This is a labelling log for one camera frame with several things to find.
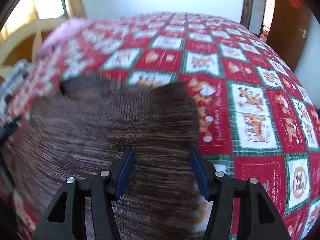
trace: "bed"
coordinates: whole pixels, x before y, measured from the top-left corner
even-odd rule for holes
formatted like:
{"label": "bed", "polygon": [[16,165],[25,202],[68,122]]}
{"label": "bed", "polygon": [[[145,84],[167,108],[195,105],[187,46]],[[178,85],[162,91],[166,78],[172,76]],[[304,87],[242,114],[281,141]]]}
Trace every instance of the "bed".
{"label": "bed", "polygon": [[[231,177],[258,178],[291,238],[308,233],[320,211],[320,120],[299,80],[268,45],[237,22],[205,14],[80,21],[67,21],[48,36],[33,65],[20,63],[29,75],[12,98],[2,94],[2,124],[20,115],[27,125],[35,97],[83,73],[152,87],[185,81],[197,105],[203,157]],[[204,234],[212,208],[196,184],[195,194],[192,239]],[[28,239],[37,220],[17,191],[13,199]],[[234,207],[236,218],[239,202]],[[231,239],[237,223],[233,219]]]}

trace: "wooden door frame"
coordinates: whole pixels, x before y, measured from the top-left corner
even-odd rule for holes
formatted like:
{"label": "wooden door frame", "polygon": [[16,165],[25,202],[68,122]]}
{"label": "wooden door frame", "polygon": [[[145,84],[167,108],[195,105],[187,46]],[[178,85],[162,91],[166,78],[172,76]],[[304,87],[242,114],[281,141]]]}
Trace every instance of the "wooden door frame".
{"label": "wooden door frame", "polygon": [[243,0],[242,15],[240,23],[249,30],[252,15],[253,0]]}

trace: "metal screw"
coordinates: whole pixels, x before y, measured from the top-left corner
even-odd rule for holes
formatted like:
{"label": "metal screw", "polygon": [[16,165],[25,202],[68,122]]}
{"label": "metal screw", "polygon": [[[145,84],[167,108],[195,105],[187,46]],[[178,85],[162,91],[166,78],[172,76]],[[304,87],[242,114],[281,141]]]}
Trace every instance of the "metal screw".
{"label": "metal screw", "polygon": [[67,183],[71,184],[75,181],[75,178],[74,177],[69,177],[67,178]]}
{"label": "metal screw", "polygon": [[216,176],[222,178],[224,176],[224,173],[222,171],[216,171]]}
{"label": "metal screw", "polygon": [[258,179],[252,177],[252,178],[250,178],[250,182],[251,182],[252,184],[257,184],[257,183],[258,183]]}
{"label": "metal screw", "polygon": [[109,174],[110,174],[109,171],[101,171],[101,172],[100,172],[100,175],[101,175],[102,177],[108,177]]}

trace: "wooden door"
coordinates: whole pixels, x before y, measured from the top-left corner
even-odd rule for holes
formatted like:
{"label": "wooden door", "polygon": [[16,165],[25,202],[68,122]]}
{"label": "wooden door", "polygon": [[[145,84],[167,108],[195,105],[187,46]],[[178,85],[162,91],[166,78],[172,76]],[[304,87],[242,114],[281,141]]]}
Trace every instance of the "wooden door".
{"label": "wooden door", "polygon": [[276,0],[267,44],[295,70],[308,37],[311,11],[302,0]]}

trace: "doorway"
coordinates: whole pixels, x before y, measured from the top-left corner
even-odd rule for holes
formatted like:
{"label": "doorway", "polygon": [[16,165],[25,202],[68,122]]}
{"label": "doorway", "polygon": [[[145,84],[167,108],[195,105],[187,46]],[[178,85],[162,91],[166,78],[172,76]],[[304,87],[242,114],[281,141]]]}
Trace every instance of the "doorway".
{"label": "doorway", "polygon": [[259,34],[260,40],[263,42],[267,42],[272,19],[273,19],[273,13],[275,10],[276,0],[266,0],[265,8],[264,8],[264,16],[263,16],[263,22],[261,25],[261,30]]}

